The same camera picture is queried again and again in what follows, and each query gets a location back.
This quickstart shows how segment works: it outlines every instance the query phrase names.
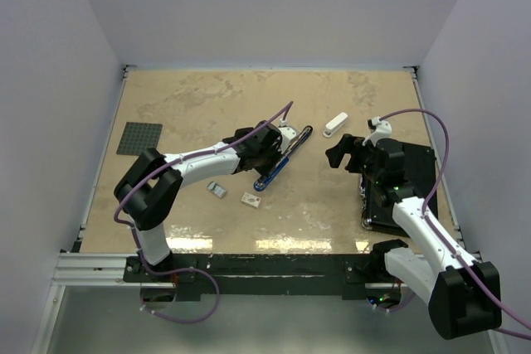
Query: gray floor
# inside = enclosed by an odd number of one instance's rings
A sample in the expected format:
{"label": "gray floor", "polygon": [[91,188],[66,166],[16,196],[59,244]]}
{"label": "gray floor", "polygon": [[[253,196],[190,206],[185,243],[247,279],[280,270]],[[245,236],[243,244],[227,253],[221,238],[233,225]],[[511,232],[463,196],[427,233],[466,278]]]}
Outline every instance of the gray floor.
{"label": "gray floor", "polygon": [[[200,303],[173,303],[168,313],[193,317]],[[386,316],[361,301],[331,297],[222,296],[197,325],[177,325],[139,311],[138,288],[68,288],[49,354],[55,353],[492,353],[486,333],[440,338],[418,298]]]}

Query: gray wall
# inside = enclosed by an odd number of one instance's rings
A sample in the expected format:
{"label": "gray wall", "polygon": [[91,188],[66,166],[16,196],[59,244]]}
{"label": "gray wall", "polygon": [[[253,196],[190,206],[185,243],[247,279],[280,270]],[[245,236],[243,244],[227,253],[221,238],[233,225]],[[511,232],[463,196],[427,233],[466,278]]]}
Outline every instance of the gray wall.
{"label": "gray wall", "polygon": [[456,0],[90,0],[143,66],[418,65]]}
{"label": "gray wall", "polygon": [[0,0],[0,351],[27,353],[119,88],[87,0]]}
{"label": "gray wall", "polygon": [[[496,265],[503,301],[528,320],[530,63],[531,0],[459,0],[420,69],[426,107],[450,130],[446,177],[465,241]],[[515,323],[504,317],[524,332]],[[510,345],[531,352],[531,342]]]}

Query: metal frame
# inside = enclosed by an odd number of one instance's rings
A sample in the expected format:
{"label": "metal frame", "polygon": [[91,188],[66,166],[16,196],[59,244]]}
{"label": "metal frame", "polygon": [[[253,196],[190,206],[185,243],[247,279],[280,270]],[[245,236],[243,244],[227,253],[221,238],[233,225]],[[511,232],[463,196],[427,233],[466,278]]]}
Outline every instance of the metal frame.
{"label": "metal frame", "polygon": [[[107,147],[109,145],[110,135],[114,126],[114,120],[118,113],[119,104],[124,93],[124,87],[127,82],[129,71],[134,69],[135,65],[127,65],[124,68],[124,77],[122,79],[122,85],[120,88],[117,104],[110,120],[109,131],[105,140],[105,145],[102,150],[102,154],[98,163],[98,167],[95,174],[95,180],[92,185],[90,196],[87,201],[86,208],[84,210],[83,217],[80,223],[80,233],[78,240],[83,239],[85,232],[86,222],[88,220],[90,206],[92,204],[95,189],[100,178],[101,168],[105,159]],[[424,102],[421,97],[419,84],[417,81],[416,71],[412,68],[404,68],[412,74],[412,82],[415,86],[417,98],[419,104],[424,108]],[[431,126],[427,121],[427,117],[424,115],[424,121],[426,124],[426,130],[431,142],[431,146],[434,148],[436,155],[438,155],[435,139]],[[437,156],[438,166],[441,166],[440,157]],[[460,245],[463,245],[462,236],[460,235],[460,227],[457,224],[455,217],[455,210],[447,190],[446,179],[443,177],[442,185],[446,194],[446,200],[448,202],[454,228],[457,233],[457,238]],[[41,317],[41,323],[37,331],[36,340],[34,341],[32,354],[46,354],[50,345],[51,336],[56,324],[56,320],[61,308],[62,299],[65,294],[67,286],[139,286],[144,288],[172,288],[173,284],[169,282],[150,282],[150,283],[125,283],[123,281],[124,268],[127,257],[134,254],[80,254],[80,253],[62,253],[57,261],[56,270],[54,272],[51,289],[46,299],[46,305]],[[388,283],[370,283],[365,284],[365,289],[390,289],[391,284]],[[507,352],[507,345],[503,336],[499,333],[489,331],[491,344],[495,354],[505,354]]]}

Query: cable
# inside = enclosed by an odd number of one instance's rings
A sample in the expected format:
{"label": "cable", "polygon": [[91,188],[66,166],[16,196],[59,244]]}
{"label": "cable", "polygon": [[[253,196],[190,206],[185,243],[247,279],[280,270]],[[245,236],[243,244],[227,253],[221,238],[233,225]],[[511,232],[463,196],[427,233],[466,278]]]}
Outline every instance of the cable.
{"label": "cable", "polygon": [[[424,220],[426,223],[430,226],[430,228],[433,230],[433,232],[439,237],[439,239],[445,244],[445,246],[448,248],[448,250],[455,256],[455,258],[461,263],[463,268],[466,270],[466,272],[470,275],[470,277],[478,284],[480,289],[485,293],[485,295],[494,303],[496,304],[502,311],[504,311],[507,315],[509,315],[512,319],[514,319],[516,322],[520,323],[521,325],[525,326],[527,329],[531,329],[531,323],[525,321],[523,318],[521,318],[515,311],[513,311],[511,308],[507,307],[505,304],[501,303],[498,298],[496,298],[492,292],[489,291],[489,289],[483,284],[483,282],[480,280],[480,278],[475,274],[475,272],[472,270],[472,268],[465,262],[465,260],[461,257],[460,252],[454,248],[454,246],[446,239],[446,237],[436,228],[433,221],[430,220],[430,217],[426,214],[426,208],[428,206],[428,202],[430,199],[435,195],[437,187],[441,183],[443,172],[446,169],[446,161],[448,160],[448,150],[450,148],[450,137],[448,135],[448,130],[444,124],[444,122],[439,118],[436,114],[434,114],[431,111],[428,111],[426,109],[402,109],[400,111],[391,112],[390,114],[387,114],[385,116],[382,116],[380,119],[385,120],[388,118],[391,118],[392,116],[399,115],[399,114],[405,114],[410,112],[420,112],[422,114],[428,114],[432,118],[434,118],[439,125],[442,127],[442,131],[445,135],[445,155],[442,158],[441,163],[441,170],[439,171],[439,176],[437,176],[437,179],[435,181],[435,184],[433,185],[433,188],[431,189],[430,193],[427,195],[426,199],[422,203],[422,213],[424,214]],[[498,332],[506,333],[511,336],[516,337],[522,337],[525,339],[531,340],[531,335],[524,335],[518,332],[512,332],[508,331],[506,329],[495,329]]]}
{"label": "cable", "polygon": [[153,314],[153,315],[155,315],[157,317],[166,319],[168,321],[172,321],[172,322],[177,322],[177,323],[197,323],[197,322],[204,321],[205,319],[209,318],[211,315],[214,314],[214,312],[217,309],[217,305],[219,304],[219,301],[220,301],[220,291],[219,291],[219,285],[217,284],[216,280],[209,273],[207,273],[206,271],[203,271],[202,269],[195,269],[195,268],[172,269],[172,270],[163,271],[163,272],[159,272],[159,271],[153,270],[149,266],[149,264],[146,261],[146,259],[144,258],[144,253],[142,252],[142,247],[140,245],[139,238],[137,236],[134,223],[131,222],[131,221],[127,221],[127,220],[123,220],[123,219],[119,218],[119,214],[125,208],[125,204],[131,199],[131,197],[135,194],[135,192],[137,192],[141,187],[144,186],[144,184],[146,182],[148,182],[149,180],[151,180],[152,178],[157,176],[163,170],[166,170],[166,169],[172,167],[173,165],[176,165],[177,163],[181,163],[181,162],[187,161],[188,159],[201,157],[201,156],[204,156],[204,155],[211,155],[213,153],[222,153],[223,151],[226,151],[229,148],[233,148],[236,145],[238,145],[238,144],[244,142],[245,140],[247,140],[249,137],[251,137],[254,134],[258,133],[265,126],[267,126],[268,124],[273,122],[275,119],[277,119],[282,114],[284,114],[282,119],[286,120],[286,118],[288,116],[288,113],[290,112],[291,105],[293,105],[293,101],[290,101],[283,109],[281,109],[279,112],[277,112],[274,116],[272,116],[265,123],[257,126],[256,128],[254,128],[252,131],[250,131],[248,134],[246,134],[242,138],[237,139],[234,143],[230,143],[228,145],[225,145],[225,146],[219,148],[217,151],[215,149],[208,149],[208,150],[203,150],[203,151],[197,151],[195,153],[189,153],[188,155],[185,155],[184,157],[177,158],[177,159],[175,159],[175,160],[173,160],[171,162],[165,163],[161,167],[158,167],[156,170],[151,172],[148,176],[143,178],[136,186],[134,186],[131,189],[131,191],[125,196],[125,198],[122,200],[122,202],[118,205],[118,207],[116,208],[116,211],[114,212],[113,219],[114,219],[115,222],[117,222],[119,224],[124,224],[124,225],[128,226],[131,229],[131,234],[133,235],[134,243],[136,244],[137,250],[139,252],[140,261],[142,262],[142,265],[144,266],[146,271],[148,271],[150,274],[160,275],[160,276],[162,276],[162,275],[171,275],[171,274],[181,274],[181,273],[184,273],[184,272],[196,272],[196,273],[202,274],[205,277],[207,277],[208,279],[210,279],[210,281],[214,285],[214,289],[216,290],[216,302],[214,303],[214,305],[212,306],[212,308],[210,309],[210,311],[208,313],[206,313],[205,315],[203,315],[203,316],[201,316],[199,318],[195,318],[195,319],[176,318],[176,317],[171,317],[171,316],[166,315],[164,313],[155,311],[153,309],[150,309],[150,308],[148,308],[146,306],[146,304],[144,302],[144,297],[142,297],[142,295],[140,295],[140,302],[142,303],[142,307],[140,308],[141,310],[146,309],[146,311],[149,311],[151,314]]}

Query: beige table surface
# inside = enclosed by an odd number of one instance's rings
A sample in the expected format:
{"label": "beige table surface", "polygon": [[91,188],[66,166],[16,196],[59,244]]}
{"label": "beige table surface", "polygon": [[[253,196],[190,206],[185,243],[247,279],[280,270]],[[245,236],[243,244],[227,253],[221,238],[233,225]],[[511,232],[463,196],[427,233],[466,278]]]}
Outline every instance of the beige table surface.
{"label": "beige table surface", "polygon": [[[205,148],[234,130],[255,126],[290,100],[289,123],[314,133],[288,166],[262,192],[252,188],[255,171],[216,177],[227,189],[218,199],[208,181],[178,193],[164,222],[176,252],[203,253],[367,253],[373,244],[395,238],[361,227],[358,175],[332,169],[324,151],[343,133],[368,134],[367,119],[396,109],[418,107],[409,73],[402,71],[301,70],[138,70],[131,71],[114,122],[81,246],[85,253],[130,253],[131,234],[113,222],[113,189],[136,157],[117,155],[126,122],[163,124],[161,153]],[[340,112],[348,122],[332,138],[324,125]],[[392,119],[393,137],[429,145],[420,114]],[[262,198],[259,209],[241,203],[243,192]],[[442,225],[452,231],[442,188]]]}

